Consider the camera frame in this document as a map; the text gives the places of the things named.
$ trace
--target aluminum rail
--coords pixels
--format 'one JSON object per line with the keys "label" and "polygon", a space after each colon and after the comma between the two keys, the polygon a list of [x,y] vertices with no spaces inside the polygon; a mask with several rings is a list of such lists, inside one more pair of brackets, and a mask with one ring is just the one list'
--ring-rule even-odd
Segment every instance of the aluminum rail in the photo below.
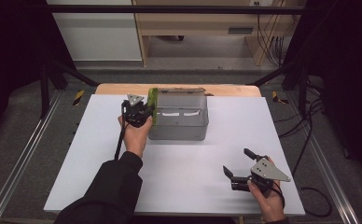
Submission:
{"label": "aluminum rail", "polygon": [[10,173],[6,183],[0,191],[0,217],[3,214],[7,203],[9,202],[10,197],[18,186],[19,181],[23,175],[24,170],[26,169],[30,159],[32,158],[36,147],[38,146],[39,141],[41,140],[42,135],[44,134],[50,119],[52,118],[54,111],[62,97],[63,91],[55,91],[52,102],[50,104],[49,112],[47,115],[41,119],[35,127],[33,134],[31,135],[27,145],[25,146],[21,156],[13,167],[12,172]]}
{"label": "aluminum rail", "polygon": [[218,7],[218,6],[100,6],[100,5],[27,5],[27,10],[52,13],[181,13],[181,14],[260,14],[304,15],[323,12],[309,7]]}

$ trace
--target white table surface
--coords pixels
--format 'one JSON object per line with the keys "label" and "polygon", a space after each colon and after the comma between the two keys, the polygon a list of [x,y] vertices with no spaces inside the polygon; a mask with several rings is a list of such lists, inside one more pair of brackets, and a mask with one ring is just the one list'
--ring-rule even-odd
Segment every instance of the white table surface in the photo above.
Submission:
{"label": "white table surface", "polygon": [[[92,95],[44,210],[58,213],[82,197],[101,164],[112,160],[120,132],[124,95]],[[138,215],[242,216],[260,214],[249,192],[235,191],[224,175],[248,176],[254,161],[244,148],[273,158],[291,177],[272,116],[263,97],[208,97],[204,141],[147,140]],[[281,182],[285,213],[304,215],[293,180]]]}

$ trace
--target hand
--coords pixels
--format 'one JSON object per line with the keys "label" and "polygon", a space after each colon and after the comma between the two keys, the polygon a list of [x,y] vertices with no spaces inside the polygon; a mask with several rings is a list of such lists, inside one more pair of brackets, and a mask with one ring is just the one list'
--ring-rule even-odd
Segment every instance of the hand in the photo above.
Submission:
{"label": "hand", "polygon": [[[122,116],[118,117],[119,124],[122,125]],[[149,129],[152,126],[152,117],[146,120],[146,123],[140,128],[135,128],[132,125],[127,125],[123,142],[125,143],[126,150],[130,151],[140,158],[143,158],[144,148],[146,148],[146,137],[148,136]]]}
{"label": "hand", "polygon": [[[274,180],[274,183],[276,183],[280,187],[280,181]],[[258,201],[260,211],[265,222],[279,221],[285,219],[282,198],[278,193],[270,190],[268,196],[265,198],[260,192],[258,186],[254,184],[251,180],[248,180],[248,187],[250,188],[251,194]],[[272,187],[280,191],[275,184],[273,184]]]}

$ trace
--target floor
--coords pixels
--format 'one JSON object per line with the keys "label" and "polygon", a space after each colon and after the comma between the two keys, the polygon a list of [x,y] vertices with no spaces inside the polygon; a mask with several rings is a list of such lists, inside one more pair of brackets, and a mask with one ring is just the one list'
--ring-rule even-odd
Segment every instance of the floor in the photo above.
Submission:
{"label": "floor", "polygon": [[[276,69],[269,62],[256,67],[242,37],[201,37],[186,36],[178,41],[174,36],[155,37],[151,41],[148,64],[143,67],[136,63],[77,63],[80,72],[99,82],[117,83],[227,83],[243,85],[251,83]],[[260,87],[262,96],[267,99],[269,109],[279,134],[286,133],[298,122],[295,109],[297,91],[283,91],[278,77]],[[80,122],[89,96],[95,89],[67,76],[69,86],[65,91],[51,90],[51,95],[60,95],[58,106],[53,111],[45,131],[38,136],[40,140],[34,147],[34,153],[28,155],[22,175],[16,179],[4,207],[0,207],[2,223],[53,223],[56,217],[42,210],[49,196],[50,187],[56,179],[63,159],[72,142],[74,132]],[[322,85],[320,78],[311,77],[316,85]],[[85,93],[78,105],[73,105],[78,91]],[[278,100],[273,100],[273,92]],[[317,92],[308,92],[309,102],[317,99]],[[323,192],[332,206],[327,217],[292,217],[295,223],[356,223],[347,221],[348,217],[362,223],[362,167],[358,161],[345,159],[342,145],[338,140],[325,109],[321,106],[313,115],[312,141],[307,145],[294,180],[298,188],[309,187]],[[9,174],[39,122],[40,94],[39,83],[35,82],[12,93],[9,105],[0,122],[0,192],[7,182]],[[288,137],[282,137],[281,144],[288,164],[296,166],[299,154],[309,129],[300,129]],[[319,156],[321,151],[331,168],[335,183],[339,189],[333,190],[328,182],[328,173],[323,170]],[[344,195],[345,200],[337,199]],[[313,190],[300,193],[305,209],[315,214],[328,210],[325,198]],[[352,214],[344,216],[343,207],[349,207]],[[246,217],[244,223],[260,223],[259,216]]]}

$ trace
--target black curtain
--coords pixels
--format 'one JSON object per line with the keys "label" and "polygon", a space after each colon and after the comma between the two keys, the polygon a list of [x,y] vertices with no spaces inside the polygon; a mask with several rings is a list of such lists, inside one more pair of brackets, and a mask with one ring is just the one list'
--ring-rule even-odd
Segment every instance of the black curtain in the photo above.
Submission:
{"label": "black curtain", "polygon": [[[320,7],[331,1],[309,1]],[[309,31],[323,15],[303,16],[287,59],[295,56]],[[324,80],[324,103],[344,147],[362,163],[362,2],[340,0],[309,43],[304,65]]]}
{"label": "black curtain", "polygon": [[0,118],[11,92],[39,80],[39,69],[46,57],[75,69],[52,14],[23,9],[28,4],[46,3],[0,0]]}

